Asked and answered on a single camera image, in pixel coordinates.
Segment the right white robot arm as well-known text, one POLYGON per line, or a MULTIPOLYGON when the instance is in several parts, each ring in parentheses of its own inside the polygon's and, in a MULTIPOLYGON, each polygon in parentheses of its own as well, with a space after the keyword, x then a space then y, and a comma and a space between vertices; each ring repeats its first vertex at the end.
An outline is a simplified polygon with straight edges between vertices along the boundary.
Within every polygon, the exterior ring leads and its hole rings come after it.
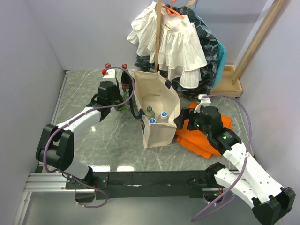
POLYGON ((223 164, 214 163, 206 169, 206 183, 221 185, 246 202, 262 225, 273 225, 292 209, 296 193, 275 181, 246 151, 245 144, 229 128, 224 127, 221 113, 214 106, 182 108, 174 119, 178 129, 188 120, 188 130, 203 133, 209 144, 238 169, 241 178, 223 164))

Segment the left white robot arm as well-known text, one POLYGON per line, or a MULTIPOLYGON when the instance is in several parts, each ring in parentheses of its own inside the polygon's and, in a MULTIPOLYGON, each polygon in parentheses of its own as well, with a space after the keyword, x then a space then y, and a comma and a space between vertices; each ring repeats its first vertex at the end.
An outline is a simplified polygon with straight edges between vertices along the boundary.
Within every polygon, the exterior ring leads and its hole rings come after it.
POLYGON ((58 124, 43 128, 38 144, 36 159, 44 169, 53 173, 61 171, 77 178, 82 188, 94 184, 93 170, 74 158, 75 138, 80 132, 101 122, 120 100, 120 90, 111 81, 101 81, 97 93, 79 114, 58 124))

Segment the dark green glass bottle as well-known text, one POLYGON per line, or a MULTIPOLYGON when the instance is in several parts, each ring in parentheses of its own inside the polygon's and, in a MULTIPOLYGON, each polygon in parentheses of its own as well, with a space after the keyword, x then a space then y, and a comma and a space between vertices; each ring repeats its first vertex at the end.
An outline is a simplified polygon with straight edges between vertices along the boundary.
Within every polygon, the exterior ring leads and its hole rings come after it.
POLYGON ((116 100, 114 101, 113 105, 114 105, 114 109, 116 111, 122 111, 125 109, 125 106, 124 105, 120 105, 121 103, 123 103, 123 100, 116 100))

